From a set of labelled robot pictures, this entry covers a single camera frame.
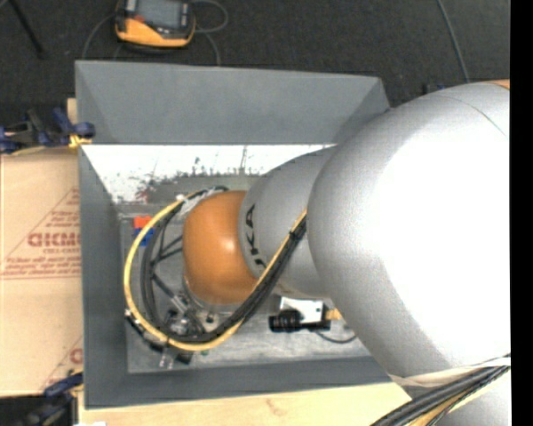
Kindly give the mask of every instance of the clamp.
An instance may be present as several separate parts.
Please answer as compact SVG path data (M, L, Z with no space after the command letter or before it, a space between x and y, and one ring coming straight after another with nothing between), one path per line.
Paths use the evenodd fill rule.
M95 126L89 122L71 123L60 107L39 114L30 108L21 122L0 126L0 154L12 154L44 147L77 147L91 143Z

